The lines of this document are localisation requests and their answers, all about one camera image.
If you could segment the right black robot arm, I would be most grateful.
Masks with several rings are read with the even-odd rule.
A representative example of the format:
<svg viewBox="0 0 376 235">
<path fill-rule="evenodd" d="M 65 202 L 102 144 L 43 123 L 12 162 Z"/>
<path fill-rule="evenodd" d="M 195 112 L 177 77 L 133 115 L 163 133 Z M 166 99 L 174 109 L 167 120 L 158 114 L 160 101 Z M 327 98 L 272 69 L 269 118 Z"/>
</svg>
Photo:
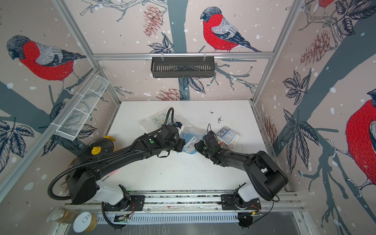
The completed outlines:
<svg viewBox="0 0 376 235">
<path fill-rule="evenodd" d="M 247 173 L 250 182 L 235 189 L 225 206 L 244 210 L 248 207 L 258 209 L 253 200 L 262 198 L 273 201 L 274 197 L 288 184 L 288 177 L 265 152 L 245 154 L 222 148 L 214 132 L 210 131 L 195 145 L 198 153 L 222 167 L 233 167 Z"/>
</svg>

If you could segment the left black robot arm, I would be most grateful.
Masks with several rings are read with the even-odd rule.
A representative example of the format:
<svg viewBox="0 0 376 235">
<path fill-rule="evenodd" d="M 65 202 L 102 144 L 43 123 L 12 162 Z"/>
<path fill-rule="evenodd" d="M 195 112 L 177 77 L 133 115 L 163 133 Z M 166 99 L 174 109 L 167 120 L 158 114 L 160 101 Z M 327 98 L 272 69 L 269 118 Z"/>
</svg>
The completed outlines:
<svg viewBox="0 0 376 235">
<path fill-rule="evenodd" d="M 106 183 L 102 178 L 109 173 L 136 161 L 161 156 L 161 152 L 182 152 L 185 140 L 179 137 L 183 124 L 165 125 L 156 134 L 143 135 L 131 146 L 112 153 L 101 151 L 94 155 L 82 153 L 67 176 L 71 202 L 80 205 L 90 200 L 116 205 L 126 198 L 122 185 Z"/>
</svg>

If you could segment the grey patterned towel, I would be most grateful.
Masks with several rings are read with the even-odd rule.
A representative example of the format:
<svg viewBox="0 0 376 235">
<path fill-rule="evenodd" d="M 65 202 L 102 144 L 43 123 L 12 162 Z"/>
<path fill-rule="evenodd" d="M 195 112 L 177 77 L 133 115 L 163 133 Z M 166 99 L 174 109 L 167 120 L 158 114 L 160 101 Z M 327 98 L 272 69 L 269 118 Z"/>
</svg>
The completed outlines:
<svg viewBox="0 0 376 235">
<path fill-rule="evenodd" d="M 216 137 L 221 146 L 232 149 L 237 144 L 240 135 L 231 128 L 224 126 L 216 132 Z"/>
</svg>

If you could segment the cream towel blue bunny print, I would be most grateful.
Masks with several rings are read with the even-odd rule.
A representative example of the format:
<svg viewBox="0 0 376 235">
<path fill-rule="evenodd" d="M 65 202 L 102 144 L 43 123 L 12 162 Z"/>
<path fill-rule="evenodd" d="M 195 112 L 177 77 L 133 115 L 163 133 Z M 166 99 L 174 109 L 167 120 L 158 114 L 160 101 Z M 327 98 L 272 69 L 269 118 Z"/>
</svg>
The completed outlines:
<svg viewBox="0 0 376 235">
<path fill-rule="evenodd" d="M 160 128 L 165 123 L 166 116 L 167 116 L 167 111 L 160 111 L 152 115 L 150 120 L 152 121 L 154 126 L 156 126 L 156 128 Z"/>
</svg>

